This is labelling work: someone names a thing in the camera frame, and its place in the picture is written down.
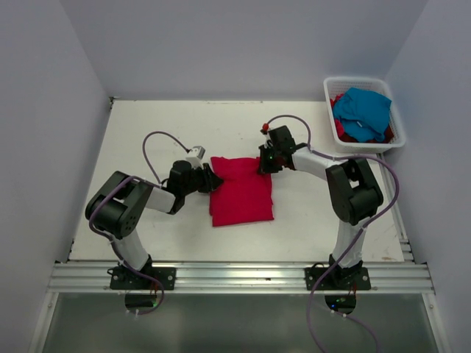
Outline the crimson red t shirt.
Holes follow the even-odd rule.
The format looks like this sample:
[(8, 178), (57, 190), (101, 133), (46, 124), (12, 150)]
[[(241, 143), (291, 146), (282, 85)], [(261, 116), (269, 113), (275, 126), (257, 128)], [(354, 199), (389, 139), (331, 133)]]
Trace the crimson red t shirt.
[(223, 180), (210, 194), (209, 213), (214, 227), (272, 221), (272, 178), (259, 174), (258, 157), (210, 159), (215, 175)]

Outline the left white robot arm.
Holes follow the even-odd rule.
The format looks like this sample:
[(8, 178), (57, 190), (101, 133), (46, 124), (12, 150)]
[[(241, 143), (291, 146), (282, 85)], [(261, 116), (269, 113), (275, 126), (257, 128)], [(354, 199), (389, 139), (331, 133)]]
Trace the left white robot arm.
[(152, 257), (139, 238), (137, 225), (145, 209), (174, 215), (192, 193), (209, 194), (224, 183), (209, 164), (173, 163), (164, 185), (116, 171), (91, 198), (85, 218), (92, 232), (106, 238), (118, 258), (109, 269), (113, 290), (172, 289), (176, 271), (152, 266)]

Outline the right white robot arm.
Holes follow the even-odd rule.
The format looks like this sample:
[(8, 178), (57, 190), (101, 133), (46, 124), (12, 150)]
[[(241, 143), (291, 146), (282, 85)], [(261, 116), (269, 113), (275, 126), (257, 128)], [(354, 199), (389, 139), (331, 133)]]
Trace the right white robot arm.
[(310, 150), (306, 143), (295, 143), (287, 126), (271, 129), (264, 124), (266, 142), (259, 146), (260, 174), (275, 174), (285, 168), (304, 172), (326, 181), (333, 211), (339, 219), (329, 267), (308, 269), (310, 289), (346, 290), (361, 278), (362, 250), (366, 222), (377, 214), (383, 194), (368, 161), (363, 158), (326, 158)]

